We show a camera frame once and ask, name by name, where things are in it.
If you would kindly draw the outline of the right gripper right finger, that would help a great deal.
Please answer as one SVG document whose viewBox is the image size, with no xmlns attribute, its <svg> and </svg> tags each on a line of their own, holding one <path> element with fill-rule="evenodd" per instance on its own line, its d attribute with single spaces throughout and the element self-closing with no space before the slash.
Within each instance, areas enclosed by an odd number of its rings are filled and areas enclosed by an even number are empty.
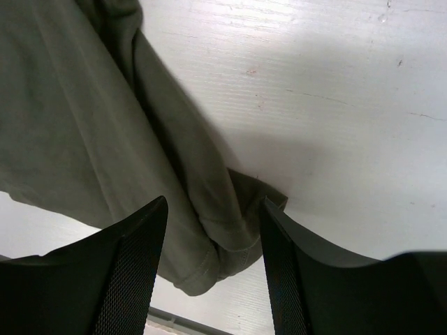
<svg viewBox="0 0 447 335">
<path fill-rule="evenodd" d="M 261 241 L 276 334 L 445 334 L 446 253 L 348 251 L 270 200 Z"/>
</svg>

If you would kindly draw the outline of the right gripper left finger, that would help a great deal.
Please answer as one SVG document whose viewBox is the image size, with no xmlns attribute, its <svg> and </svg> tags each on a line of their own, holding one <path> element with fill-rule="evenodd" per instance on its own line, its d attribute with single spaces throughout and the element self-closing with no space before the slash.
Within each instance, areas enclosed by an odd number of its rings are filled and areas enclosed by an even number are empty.
<svg viewBox="0 0 447 335">
<path fill-rule="evenodd" d="M 1 262 L 2 334 L 142 334 L 166 233 L 158 197 L 46 255 Z"/>
</svg>

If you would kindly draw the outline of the olive green shorts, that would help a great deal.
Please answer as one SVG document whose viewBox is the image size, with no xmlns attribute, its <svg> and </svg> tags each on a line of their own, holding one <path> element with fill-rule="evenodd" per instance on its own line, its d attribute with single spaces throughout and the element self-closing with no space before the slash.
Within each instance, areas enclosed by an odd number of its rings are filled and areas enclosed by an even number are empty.
<svg viewBox="0 0 447 335">
<path fill-rule="evenodd" d="M 190 296 L 262 256 L 258 206 L 142 32 L 138 1 L 1 2 L 1 190 L 96 227 L 163 196 L 158 273 Z"/>
</svg>

